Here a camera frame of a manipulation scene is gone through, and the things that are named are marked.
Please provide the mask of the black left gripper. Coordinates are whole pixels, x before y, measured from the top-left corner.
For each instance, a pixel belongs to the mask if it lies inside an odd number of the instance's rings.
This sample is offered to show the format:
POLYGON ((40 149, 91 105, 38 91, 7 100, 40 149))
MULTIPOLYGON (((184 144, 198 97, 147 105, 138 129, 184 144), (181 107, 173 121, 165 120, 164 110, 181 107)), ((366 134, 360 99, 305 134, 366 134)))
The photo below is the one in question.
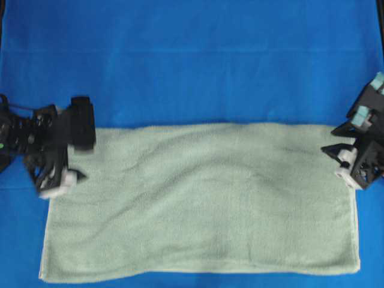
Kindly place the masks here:
MULTIPOLYGON (((41 199, 53 197, 60 187, 62 173, 68 167, 69 145, 77 151, 91 151, 96 144, 94 107, 87 96, 71 99, 59 110, 54 105, 35 109, 26 120, 26 169, 41 199)), ((88 176, 77 169, 68 169, 76 183, 88 176)))

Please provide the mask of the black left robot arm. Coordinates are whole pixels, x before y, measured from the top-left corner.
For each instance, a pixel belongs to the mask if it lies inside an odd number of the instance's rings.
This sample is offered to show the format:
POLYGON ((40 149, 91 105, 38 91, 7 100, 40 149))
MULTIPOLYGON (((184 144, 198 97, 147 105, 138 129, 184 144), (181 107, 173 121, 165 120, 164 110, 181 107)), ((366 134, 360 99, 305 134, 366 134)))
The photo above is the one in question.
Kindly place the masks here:
POLYGON ((1 95, 2 171, 21 156, 41 199, 61 196, 87 178, 69 166, 68 147, 78 152, 94 149, 94 107, 89 97, 73 97, 64 110, 54 104, 32 109, 30 117, 19 116, 11 106, 1 95))

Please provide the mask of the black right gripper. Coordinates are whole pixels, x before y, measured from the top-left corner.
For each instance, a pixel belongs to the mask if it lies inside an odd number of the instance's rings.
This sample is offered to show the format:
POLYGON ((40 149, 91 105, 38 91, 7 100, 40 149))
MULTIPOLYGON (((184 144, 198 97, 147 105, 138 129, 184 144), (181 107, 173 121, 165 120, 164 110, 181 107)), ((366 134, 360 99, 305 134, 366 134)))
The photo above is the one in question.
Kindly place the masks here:
POLYGON ((341 168, 352 168, 361 189, 383 176, 383 73, 366 84, 350 108, 349 121, 331 131, 333 136, 356 138, 353 145, 339 143, 321 147, 341 168))

